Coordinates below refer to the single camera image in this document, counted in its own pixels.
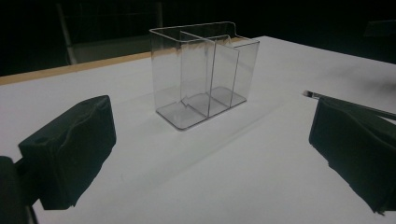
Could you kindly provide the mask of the clear plastic divided organizer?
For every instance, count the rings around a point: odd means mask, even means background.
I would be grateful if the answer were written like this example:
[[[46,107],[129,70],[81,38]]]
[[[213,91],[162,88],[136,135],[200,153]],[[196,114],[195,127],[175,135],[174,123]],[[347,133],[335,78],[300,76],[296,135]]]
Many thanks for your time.
[[[155,111],[184,131],[248,99],[260,42],[230,21],[149,31]]]

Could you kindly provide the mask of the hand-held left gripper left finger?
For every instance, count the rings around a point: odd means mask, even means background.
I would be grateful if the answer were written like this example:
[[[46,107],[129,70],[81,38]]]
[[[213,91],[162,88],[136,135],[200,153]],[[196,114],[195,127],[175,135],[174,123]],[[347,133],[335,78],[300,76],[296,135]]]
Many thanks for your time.
[[[117,141],[110,98],[82,101],[19,143],[26,201],[64,210],[100,172]]]

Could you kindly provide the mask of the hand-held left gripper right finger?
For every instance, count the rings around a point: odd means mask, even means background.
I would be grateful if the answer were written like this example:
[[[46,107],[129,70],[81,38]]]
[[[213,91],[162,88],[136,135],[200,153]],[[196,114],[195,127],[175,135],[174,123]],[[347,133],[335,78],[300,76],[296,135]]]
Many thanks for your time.
[[[309,143],[373,210],[396,211],[396,121],[319,99]]]

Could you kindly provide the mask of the dark pen with clear tip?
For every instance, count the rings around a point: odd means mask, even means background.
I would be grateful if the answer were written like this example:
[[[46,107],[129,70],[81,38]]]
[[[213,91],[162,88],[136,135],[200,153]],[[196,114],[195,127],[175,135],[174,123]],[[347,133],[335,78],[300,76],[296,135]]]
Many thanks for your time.
[[[348,105],[348,106],[356,107],[356,108],[359,108],[359,109],[363,109],[363,110],[369,111],[369,112],[371,112],[371,113],[373,113],[373,114],[375,114],[375,115],[377,115],[379,117],[386,118],[386,119],[391,119],[391,120],[395,120],[396,121],[396,114],[393,114],[393,113],[390,113],[390,112],[387,112],[387,111],[383,111],[383,110],[379,110],[379,109],[376,109],[376,108],[372,108],[372,107],[369,107],[369,106],[358,105],[358,104],[347,102],[347,101],[344,101],[344,100],[341,100],[341,99],[336,99],[336,98],[333,98],[331,96],[323,95],[323,94],[320,94],[320,93],[317,93],[317,92],[305,90],[303,92],[303,96],[308,97],[308,98],[313,98],[313,99],[316,99],[316,100],[319,100],[319,99],[334,100],[334,101],[336,101],[338,103],[342,103],[343,105]]]

